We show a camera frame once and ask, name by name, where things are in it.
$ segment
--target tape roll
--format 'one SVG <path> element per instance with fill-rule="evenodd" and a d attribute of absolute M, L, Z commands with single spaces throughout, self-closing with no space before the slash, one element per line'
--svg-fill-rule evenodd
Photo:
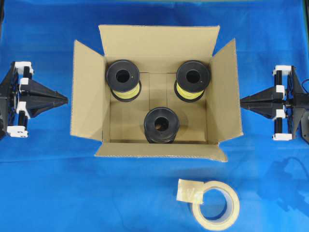
<path fill-rule="evenodd" d="M 206 230 L 222 231 L 233 225 L 238 218 L 240 209 L 239 199 L 229 185 L 219 181 L 206 182 L 200 190 L 205 193 L 211 189 L 220 191 L 225 197 L 226 211 L 222 217 L 216 220 L 207 220 L 201 213 L 200 204 L 197 203 L 192 204 L 192 212 L 198 223 Z"/>
<path fill-rule="evenodd" d="M 226 200 L 225 213 L 216 220 L 207 220 L 200 209 L 205 192 L 215 189 L 220 191 Z M 206 183 L 192 180 L 178 181 L 177 200 L 191 203 L 193 216 L 206 230 L 222 231 L 234 224 L 239 215 L 239 199 L 235 191 L 227 184 L 219 181 Z"/>

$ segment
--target blue surface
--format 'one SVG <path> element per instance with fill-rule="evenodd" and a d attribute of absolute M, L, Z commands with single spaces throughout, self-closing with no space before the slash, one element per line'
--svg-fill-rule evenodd
<path fill-rule="evenodd" d="M 300 0 L 36 2 L 6 0 L 0 76 L 13 60 L 31 60 L 35 80 L 66 96 L 73 41 L 102 53 L 99 24 L 220 25 L 214 53 L 236 38 L 241 97 L 273 85 L 276 64 L 295 65 L 300 80 L 309 76 Z M 273 122 L 241 112 L 245 135 L 220 144 L 228 163 L 95 158 L 100 143 L 69 136 L 69 105 L 42 114 L 29 122 L 29 138 L 0 142 L 0 231 L 204 231 L 188 204 L 176 201 L 179 178 L 236 190 L 240 215 L 227 231 L 308 231 L 309 145 L 299 137 L 274 142 Z M 219 213 L 209 207 L 207 216 Z"/>

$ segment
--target cable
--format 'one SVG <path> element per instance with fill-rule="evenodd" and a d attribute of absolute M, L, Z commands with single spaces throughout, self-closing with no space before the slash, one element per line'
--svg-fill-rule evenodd
<path fill-rule="evenodd" d="M 139 83 L 137 84 L 137 86 L 134 89 L 132 89 L 128 92 L 121 93 L 121 92 L 113 91 L 113 93 L 117 97 L 119 97 L 121 99 L 125 99 L 125 100 L 134 98 L 136 95 L 138 95 L 139 92 L 140 92 L 140 84 Z"/>
<path fill-rule="evenodd" d="M 180 96 L 182 96 L 183 98 L 185 99 L 188 99 L 188 100 L 193 100 L 193 99 L 196 99 L 198 98 L 200 95 L 202 95 L 204 93 L 204 91 L 200 91 L 198 93 L 190 93 L 190 92 L 187 92 L 185 90 L 183 90 L 179 84 L 177 83 L 177 92 L 180 94 Z"/>
<path fill-rule="evenodd" d="M 306 90 L 306 88 L 304 87 L 304 84 L 309 81 L 309 79 L 306 79 L 303 81 L 303 83 L 301 83 L 302 88 L 305 90 L 306 93 L 308 93 L 308 91 Z"/>

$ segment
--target box flap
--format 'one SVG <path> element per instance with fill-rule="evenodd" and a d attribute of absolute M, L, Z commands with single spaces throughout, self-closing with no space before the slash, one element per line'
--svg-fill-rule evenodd
<path fill-rule="evenodd" d="M 203 158 L 227 162 L 218 145 L 202 144 L 131 144 L 104 143 L 96 153 L 99 157 L 170 157 Z"/>
<path fill-rule="evenodd" d="M 211 83 L 206 94 L 209 142 L 217 143 L 243 135 L 235 39 L 211 60 Z"/>
<path fill-rule="evenodd" d="M 219 33 L 216 27 L 100 25 L 106 57 L 211 58 Z"/>
<path fill-rule="evenodd" d="M 71 135 L 102 140 L 103 56 L 82 43 L 74 43 Z"/>

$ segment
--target cardboard box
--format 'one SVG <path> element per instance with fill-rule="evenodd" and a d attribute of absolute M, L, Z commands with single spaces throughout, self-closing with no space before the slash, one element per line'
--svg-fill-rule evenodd
<path fill-rule="evenodd" d="M 219 143 L 241 136 L 236 42 L 214 57 L 216 27 L 101 25 L 104 56 L 75 41 L 71 135 L 103 141 L 99 157 L 181 157 L 227 161 Z M 134 62 L 142 89 L 132 102 L 119 102 L 105 82 L 109 64 Z M 176 71 L 188 60 L 209 65 L 204 96 L 186 103 L 174 93 Z M 149 144 L 143 122 L 150 109 L 165 106 L 179 117 L 173 144 Z"/>

